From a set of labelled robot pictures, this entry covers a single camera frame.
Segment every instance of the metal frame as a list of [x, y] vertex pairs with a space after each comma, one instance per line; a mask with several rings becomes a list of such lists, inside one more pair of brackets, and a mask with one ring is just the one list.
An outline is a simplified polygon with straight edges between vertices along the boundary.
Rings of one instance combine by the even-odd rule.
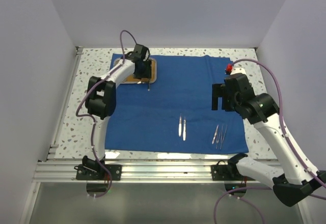
[[62, 128], [62, 121], [65, 117], [66, 114], [66, 110], [67, 110], [67, 105], [70, 99], [70, 95], [71, 95], [71, 90], [73, 87], [73, 84], [75, 82], [75, 75], [79, 66], [79, 62], [80, 62], [80, 58], [82, 57], [83, 54], [83, 47], [76, 47], [76, 56], [74, 59], [74, 64], [71, 70], [71, 74], [70, 74], [70, 78], [69, 78], [69, 85], [67, 87], [67, 91], [65, 92], [65, 97], [64, 97], [64, 101], [62, 103], [61, 109], [60, 109], [60, 116], [57, 120], [56, 123], [56, 127], [54, 130], [54, 134], [51, 138], [51, 144], [56, 144], [57, 142], [57, 138], [60, 135], [61, 132], [61, 128]]
[[[107, 160], [105, 163], [122, 165], [121, 180], [115, 183], [212, 183], [210, 166], [216, 162], [216, 160]], [[279, 166], [277, 161], [263, 162]], [[73, 167], [78, 164], [79, 160], [39, 162], [33, 182], [86, 182], [75, 179], [76, 170]]]
[[36, 198], [40, 190], [40, 182], [33, 182], [30, 188], [29, 195], [27, 196], [27, 200], [25, 202], [25, 206], [19, 221], [19, 224], [29, 224], [33, 209], [35, 206]]

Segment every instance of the cable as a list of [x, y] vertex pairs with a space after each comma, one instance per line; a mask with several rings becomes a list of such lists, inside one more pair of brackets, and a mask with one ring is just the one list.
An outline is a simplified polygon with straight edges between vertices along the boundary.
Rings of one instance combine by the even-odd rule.
[[[270, 190], [269, 187], [240, 187], [240, 188], [235, 188], [235, 189], [232, 189], [232, 190], [230, 190], [230, 191], [225, 192], [224, 194], [222, 194], [222, 196], [219, 197], [219, 199], [216, 201], [215, 206], [214, 206], [214, 213], [213, 213], [214, 216], [213, 216], [213, 218], [214, 218], [214, 223], [215, 223], [215, 224], [218, 223], [218, 221], [217, 221], [217, 219], [216, 219], [216, 210], [217, 210], [217, 208], [218, 208], [218, 204], [219, 204], [219, 202], [221, 201], [221, 199], [222, 199], [225, 195], [231, 194], [231, 193], [233, 193], [233, 192], [237, 192], [237, 191], [240, 191], [240, 190], [248, 190], [248, 189]], [[264, 218], [264, 216], [263, 216], [261, 210], [260, 210], [257, 206], [255, 206], [254, 204], [252, 204], [250, 201], [248, 201], [248, 200], [246, 200], [246, 199], [242, 199], [242, 198], [240, 198], [240, 200], [242, 200], [242, 201], [246, 202], [247, 204], [251, 205], [252, 207], [254, 207], [254, 208], [257, 210], [257, 212], [259, 213], [259, 215], [260, 215], [260, 217], [261, 217], [261, 219], [262, 219], [262, 223], [263, 223], [263, 224], [266, 223], [265, 218]]]
[[281, 89], [280, 89], [280, 85], [275, 77], [275, 75], [272, 73], [272, 71], [266, 67], [264, 64], [258, 62], [257, 60], [253, 60], [253, 59], [240, 59], [237, 60], [235, 62], [233, 62], [233, 64], [231, 64], [232, 66], [234, 66], [235, 64], [241, 62], [241, 61], [249, 61], [249, 62], [253, 62], [256, 63], [257, 65], [260, 65], [261, 67], [263, 67], [273, 78], [277, 92], [278, 92], [278, 97], [279, 97], [279, 103], [280, 103], [280, 114], [279, 114], [279, 118], [280, 118], [280, 125], [281, 125], [281, 130], [282, 133], [284, 134], [284, 138], [286, 139], [290, 149], [292, 150], [292, 152], [294, 153], [294, 155], [296, 156], [296, 158], [298, 159], [298, 161], [300, 162], [300, 164], [304, 167], [304, 169], [324, 188], [326, 188], [326, 184], [323, 183], [312, 171], [311, 169], [306, 165], [306, 163], [304, 162], [304, 160], [300, 157], [299, 153], [297, 152], [297, 150], [295, 149], [295, 147], [293, 146], [291, 140], [289, 137], [287, 137], [287, 132], [284, 126], [284, 119], [283, 119], [283, 100], [282, 100], [282, 94], [281, 94]]
[[[135, 41], [135, 43], [137, 44], [137, 42], [136, 42], [136, 39], [133, 37], [133, 35], [129, 32], [129, 31], [127, 31], [127, 30], [122, 30], [121, 32], [120, 32], [120, 45], [121, 45], [121, 49], [122, 49], [122, 64], [124, 64], [124, 62], [125, 62], [125, 53], [124, 53], [124, 48], [123, 48], [123, 43], [122, 43], [122, 33], [124, 33], [124, 32], [127, 32], [128, 34], [130, 34], [131, 35], [131, 37], [133, 38], [133, 40]], [[100, 193], [99, 195], [96, 195], [96, 194], [94, 194], [93, 195], [93, 197], [95, 197], [95, 198], [98, 198], [98, 197], [101, 197], [101, 196], [104, 196], [108, 191], [109, 191], [109, 189], [111, 188], [111, 185], [112, 185], [112, 175], [111, 175], [111, 172], [105, 167], [105, 165], [103, 165], [102, 163], [101, 163], [101, 161], [99, 160], [99, 158], [97, 157], [97, 155], [96, 155], [96, 152], [95, 152], [95, 146], [94, 146], [94, 132], [95, 132], [95, 127], [96, 127], [96, 119], [95, 119], [95, 117], [94, 116], [92, 116], [91, 114], [82, 114], [82, 115], [80, 115], [79, 114], [79, 111], [80, 111], [80, 109], [81, 109], [81, 107], [82, 107], [82, 105], [85, 103], [85, 101], [86, 101], [86, 99], [91, 95], [91, 93], [100, 85], [100, 84], [102, 84], [103, 82], [105, 82], [107, 79], [109, 79], [110, 78], [110, 76], [117, 70], [117, 69], [119, 69], [120, 67], [121, 67], [122, 65], [120, 64], [120, 65], [116, 65], [110, 72], [109, 72], [109, 74], [104, 78], [104, 79], [102, 79], [102, 80], [100, 80], [99, 82], [97, 82], [96, 84], [94, 84], [92, 87], [91, 87], [91, 89], [86, 93], [86, 95], [85, 95], [85, 97], [82, 99], [82, 101], [80, 102], [80, 104], [78, 105], [78, 107], [77, 107], [77, 110], [76, 110], [76, 116], [77, 117], [90, 117], [90, 118], [92, 118], [92, 120], [93, 120], [93, 126], [92, 126], [92, 132], [91, 132], [91, 148], [92, 148], [92, 152], [93, 152], [93, 154], [94, 154], [94, 157], [95, 157], [95, 159], [96, 159], [96, 162], [102, 167], [102, 169], [108, 174], [108, 176], [109, 176], [109, 178], [110, 178], [110, 182], [109, 182], [109, 184], [108, 184], [108, 187], [107, 187], [107, 189], [106, 189], [106, 191], [105, 192], [103, 192], [103, 193]]]
[[319, 195], [315, 195], [315, 194], [311, 194], [310, 196], [311, 196], [311, 197], [314, 197], [314, 198], [316, 198], [316, 199], [326, 200], [326, 197], [323, 197], [323, 196], [319, 196]]
[[131, 37], [133, 38], [135, 44], [137, 44], [136, 39], [133, 37], [133, 35], [132, 35], [129, 31], [127, 31], [127, 30], [122, 30], [122, 31], [120, 32], [120, 45], [121, 45], [121, 49], [122, 49], [122, 64], [124, 64], [124, 61], [125, 61], [125, 59], [126, 59], [126, 55], [125, 55], [125, 53], [124, 53], [124, 48], [123, 48], [123, 43], [122, 43], [122, 33], [124, 33], [124, 32], [128, 33], [129, 35], [131, 35]]
[[223, 162], [225, 164], [225, 161], [224, 160], [219, 160], [216, 165], [219, 165], [221, 162]]
[[150, 52], [150, 50], [148, 50], [148, 58], [147, 58], [147, 60], [149, 60], [150, 56], [151, 56], [151, 52]]

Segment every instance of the glass panel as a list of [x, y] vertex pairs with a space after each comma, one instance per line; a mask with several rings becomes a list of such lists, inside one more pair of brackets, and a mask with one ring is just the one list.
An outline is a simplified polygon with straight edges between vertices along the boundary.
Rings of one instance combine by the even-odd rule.
[[[211, 224], [222, 183], [114, 183], [104, 197], [87, 197], [85, 183], [43, 183], [31, 224], [47, 223], [169, 223]], [[267, 223], [301, 224], [297, 205], [286, 207], [269, 190], [251, 190], [246, 198], [260, 206]], [[247, 203], [225, 197], [218, 206], [218, 223], [261, 223]]]

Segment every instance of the white wall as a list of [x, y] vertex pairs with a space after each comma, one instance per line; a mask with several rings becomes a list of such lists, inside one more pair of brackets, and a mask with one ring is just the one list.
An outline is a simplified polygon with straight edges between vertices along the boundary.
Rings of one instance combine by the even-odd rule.
[[284, 0], [52, 0], [76, 45], [257, 47]]
[[0, 223], [19, 222], [73, 55], [51, 0], [0, 0]]
[[[258, 48], [276, 74], [285, 121], [308, 157], [326, 170], [326, 0], [286, 0]], [[264, 73], [267, 90], [275, 96]], [[318, 191], [326, 196], [326, 189]], [[325, 223], [325, 203], [310, 200], [315, 223]]]

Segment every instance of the black mounting bracket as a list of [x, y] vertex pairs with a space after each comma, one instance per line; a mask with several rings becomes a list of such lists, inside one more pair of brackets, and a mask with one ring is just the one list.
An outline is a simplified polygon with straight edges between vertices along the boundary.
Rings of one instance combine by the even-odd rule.
[[[228, 159], [228, 163], [225, 164], [224, 160], [218, 161], [217, 164], [210, 166], [210, 172], [213, 181], [242, 181], [244, 176], [241, 175], [236, 168], [236, 164], [242, 158], [247, 157], [247, 154], [237, 154]], [[247, 181], [254, 181], [254, 179], [247, 177]]]
[[[105, 164], [104, 160], [101, 161], [107, 168], [113, 181], [120, 181], [122, 173], [122, 165], [120, 164]], [[105, 178], [105, 170], [95, 160], [89, 159], [87, 156], [83, 157], [82, 164], [75, 166], [74, 169], [77, 171], [76, 180], [80, 181], [97, 181], [107, 180]]]

